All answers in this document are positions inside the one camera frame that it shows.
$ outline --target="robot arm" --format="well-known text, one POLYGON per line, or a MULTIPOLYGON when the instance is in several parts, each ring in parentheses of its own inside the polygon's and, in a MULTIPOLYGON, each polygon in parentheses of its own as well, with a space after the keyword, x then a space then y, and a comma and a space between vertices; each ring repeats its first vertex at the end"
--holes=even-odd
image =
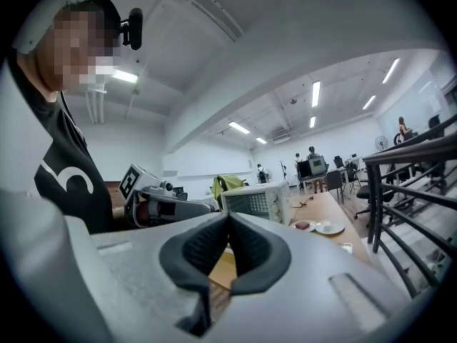
POLYGON ((181 201, 172 191, 171 183, 132 164, 119 185, 119 193, 125 201, 124 213, 127 221, 135 227, 150 227, 214 212, 214 208, 208 204, 181 201), (139 196, 149 203, 148 224, 140 224, 136 218, 139 196))

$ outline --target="air conditioner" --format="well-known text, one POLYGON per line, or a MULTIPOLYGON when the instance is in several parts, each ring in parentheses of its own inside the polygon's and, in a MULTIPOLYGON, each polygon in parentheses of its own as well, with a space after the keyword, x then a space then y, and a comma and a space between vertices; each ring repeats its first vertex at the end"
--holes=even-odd
POLYGON ((288 202, 288 182, 271 182, 240 187, 221 193, 225 212, 241 212, 289 225, 292 208, 288 202))
POLYGON ((282 137, 278 137, 277 139, 274 139, 273 140, 273 143, 274 144, 282 144, 283 142, 286 142, 288 140, 290 140, 291 138, 289 136, 282 136, 282 137))

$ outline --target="computer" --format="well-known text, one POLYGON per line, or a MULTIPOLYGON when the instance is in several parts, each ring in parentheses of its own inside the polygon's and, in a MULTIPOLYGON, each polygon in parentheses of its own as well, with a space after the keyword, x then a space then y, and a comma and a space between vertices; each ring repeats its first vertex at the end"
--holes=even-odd
POLYGON ((318 157, 309 159, 309 167, 311 168, 311 173, 313 175, 325 174, 326 162, 323 159, 323 156, 318 156, 318 157))
POLYGON ((306 177, 310 177, 311 175, 313 175, 313 173, 311 173, 311 167, 309 165, 309 160, 300 161, 298 163, 298 172, 300 173, 301 178, 306 178, 306 177))
POLYGON ((326 173, 326 163, 323 156, 317 156, 312 159, 298 163, 298 171, 302 178, 314 177, 326 173))

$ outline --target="black metal railing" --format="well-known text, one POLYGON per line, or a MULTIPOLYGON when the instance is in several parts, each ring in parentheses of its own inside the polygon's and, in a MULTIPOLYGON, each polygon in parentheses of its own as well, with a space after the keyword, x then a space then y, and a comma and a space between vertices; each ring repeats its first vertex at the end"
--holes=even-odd
MULTIPOLYGON (((385 232, 392 240, 399 245, 411 261, 418 267, 424 275, 426 281, 430 286, 436 286, 438 280, 433 272, 426 266, 423 260, 415 253, 407 243, 402 240, 393 230, 392 226, 400 223, 406 223, 420 232, 424 237, 431 240, 441 251, 449 256, 452 260, 457 257, 457 247, 452 245, 448 240, 417 222, 412 216, 417 214, 418 209, 406 214, 403 212, 405 206, 412 205, 416 199, 422 199, 427 204, 419 207, 424 210, 427 206, 436 204, 449 209, 457 210, 457 199, 447 197, 444 194, 443 184, 446 183, 445 179, 456 170, 454 166, 450 171, 445 173, 445 164, 448 160, 457 159, 457 133, 443 136, 445 128, 457 121, 457 115, 452 116, 442 124, 430 129, 429 131, 416 136, 408 141, 405 141, 390 149, 383 150, 379 153, 364 157, 363 160, 366 164, 368 175, 368 185, 370 188, 370 223, 368 226, 368 243, 373 244, 373 252, 377 253, 378 248, 381 247, 386 253, 386 256, 391 260, 393 266, 396 268, 398 274, 402 278, 411 297, 415 297, 418 292, 408 278, 407 273, 403 270, 401 264, 393 255, 392 251, 381 240, 381 232, 385 232), (409 169, 416 169, 416 164, 421 162, 431 163, 428 170, 422 171, 420 176, 412 177, 402 184, 394 185, 383 183, 383 180, 392 179, 398 176, 401 172, 408 171, 409 169), (381 164, 406 164, 398 169, 390 171, 381 176, 381 164), (408 188, 408 186, 416 183, 418 180, 431 175, 436 175, 436 172, 441 172, 438 181, 430 180, 423 190, 408 188), (441 187, 440 194, 430 192, 434 187, 441 187), (387 196, 394 194, 403 194, 405 199, 397 202, 394 206, 384 204, 387 196), (388 224, 383 223, 383 216, 388 214, 395 221, 388 224)), ((455 182, 448 185, 448 189, 452 187, 455 182)))

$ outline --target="standing person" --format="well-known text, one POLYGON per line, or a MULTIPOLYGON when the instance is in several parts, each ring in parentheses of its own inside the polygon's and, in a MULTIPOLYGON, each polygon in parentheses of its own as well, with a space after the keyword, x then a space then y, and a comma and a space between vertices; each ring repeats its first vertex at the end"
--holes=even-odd
MULTIPOLYGON (((120 46, 120 24, 121 17, 110 0, 67 4, 33 51, 23 54, 12 49, 5 63, 26 103, 53 139, 35 174, 36 189, 63 214, 82 219, 90 234, 129 225, 123 207, 112 209, 86 141, 57 96, 93 74, 100 57, 114 56, 120 46)), ((140 203, 136 217, 140 222, 149 221, 147 202, 140 203)))
POLYGON ((257 179, 260 184, 266 183, 266 174, 260 164, 257 164, 257 179))
POLYGON ((303 161, 303 159, 300 157, 300 154, 297 152, 295 154, 295 169, 297 169, 297 177, 298 177, 298 183, 299 183, 298 189, 300 191, 305 189, 305 186, 303 185, 303 182, 301 181, 300 169, 298 168, 298 163, 300 163, 302 161, 303 161))
POLYGON ((413 137, 413 129, 409 129, 405 125, 405 120, 403 117, 398 118, 398 124, 399 124, 399 130, 401 133, 401 136, 403 136, 403 140, 409 140, 413 137))
MULTIPOLYGON (((308 154, 308 157, 306 158, 306 160, 310 160, 314 157, 319 157, 320 155, 314 150, 314 146, 310 146, 309 147, 309 154, 308 154)), ((318 179, 318 180, 313 180, 313 186, 314 186, 314 193, 317 193, 317 183, 319 182, 319 189, 321 190, 321 193, 323 192, 323 187, 322 187, 322 179, 318 179)))

